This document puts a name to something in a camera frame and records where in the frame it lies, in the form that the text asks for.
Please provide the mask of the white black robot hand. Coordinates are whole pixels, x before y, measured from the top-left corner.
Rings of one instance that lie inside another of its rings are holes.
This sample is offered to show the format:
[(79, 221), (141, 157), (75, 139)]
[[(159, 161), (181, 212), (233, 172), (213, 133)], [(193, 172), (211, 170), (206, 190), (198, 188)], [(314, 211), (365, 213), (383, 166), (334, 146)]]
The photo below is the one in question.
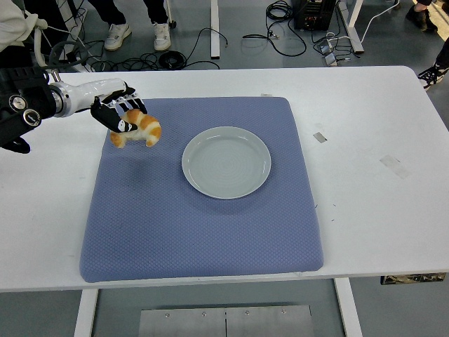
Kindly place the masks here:
[(145, 104), (135, 89), (122, 79), (93, 81), (79, 86), (65, 86), (63, 116), (89, 110), (94, 119), (115, 133), (135, 131), (133, 122), (124, 121), (116, 110), (119, 105), (125, 112), (128, 108), (138, 109), (146, 114)]

